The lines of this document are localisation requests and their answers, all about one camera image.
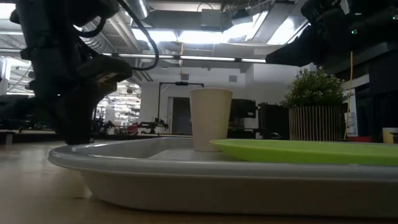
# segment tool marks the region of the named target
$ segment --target desk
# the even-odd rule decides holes
[[[48,162],[49,150],[61,145],[60,142],[40,142],[0,146],[1,223],[397,223],[394,220],[165,213],[122,208],[92,197],[78,172]]]

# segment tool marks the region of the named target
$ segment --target lime green plate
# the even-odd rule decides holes
[[[398,145],[240,139],[210,142],[245,161],[398,166]]]

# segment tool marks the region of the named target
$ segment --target striped planter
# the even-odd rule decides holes
[[[304,106],[289,109],[290,140],[338,141],[339,106]]]

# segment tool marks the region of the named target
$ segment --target doorway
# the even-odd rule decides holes
[[[172,134],[192,135],[191,106],[189,98],[173,97],[172,99]]]

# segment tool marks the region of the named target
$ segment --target white tray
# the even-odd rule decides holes
[[[398,167],[242,162],[190,138],[53,149],[101,200],[144,210],[398,217]]]

